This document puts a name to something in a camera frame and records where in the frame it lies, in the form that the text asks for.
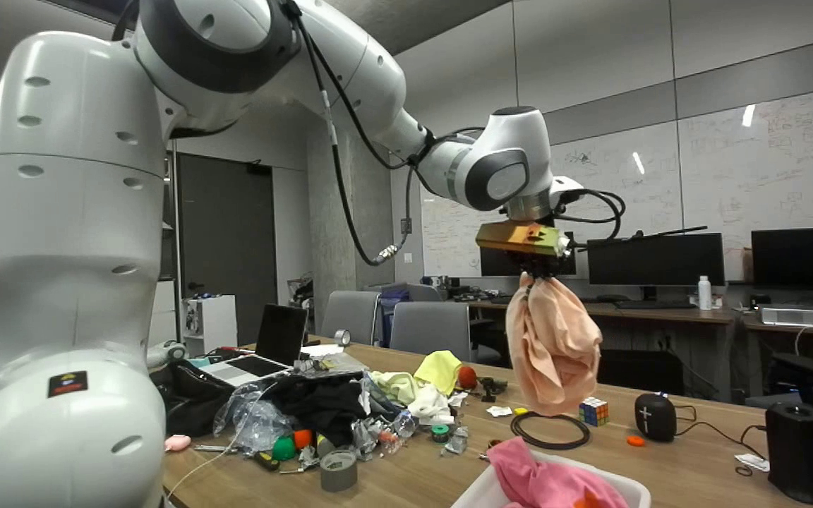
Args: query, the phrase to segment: ceiling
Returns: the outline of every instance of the ceiling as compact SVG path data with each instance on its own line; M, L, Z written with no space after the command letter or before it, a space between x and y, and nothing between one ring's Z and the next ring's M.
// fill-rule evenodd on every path
M49 0L107 22L119 21L128 0ZM371 32L390 55L400 55L507 0L327 0L355 27Z

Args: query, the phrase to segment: laptop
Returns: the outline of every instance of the laptop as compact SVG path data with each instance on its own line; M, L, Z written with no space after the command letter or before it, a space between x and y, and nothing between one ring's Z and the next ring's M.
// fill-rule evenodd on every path
M241 353L218 364L201 367L212 378L243 388L252 382L287 375L306 343L306 312L266 306L255 353Z

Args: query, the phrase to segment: green object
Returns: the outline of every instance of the green object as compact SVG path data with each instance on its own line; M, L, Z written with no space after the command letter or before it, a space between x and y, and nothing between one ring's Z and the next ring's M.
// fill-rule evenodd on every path
M296 458L293 436L276 439L275 449L272 449L272 458L279 460L279 464L293 460Z
M431 440L447 444L455 430L451 426L431 426L428 432L431 432Z

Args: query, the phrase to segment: bottle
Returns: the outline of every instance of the bottle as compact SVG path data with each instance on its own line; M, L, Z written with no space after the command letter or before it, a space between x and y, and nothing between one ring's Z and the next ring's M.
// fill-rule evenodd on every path
M712 279L698 276L698 312L712 312Z

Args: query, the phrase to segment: pink fabric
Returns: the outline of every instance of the pink fabric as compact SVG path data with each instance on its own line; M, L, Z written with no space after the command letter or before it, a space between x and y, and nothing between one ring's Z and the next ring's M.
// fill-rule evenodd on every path
M519 394L534 412L575 412L598 388L602 331L558 279L519 276L507 306Z
M567 464L541 464L523 439L496 444L489 460L510 508L627 508L603 478Z

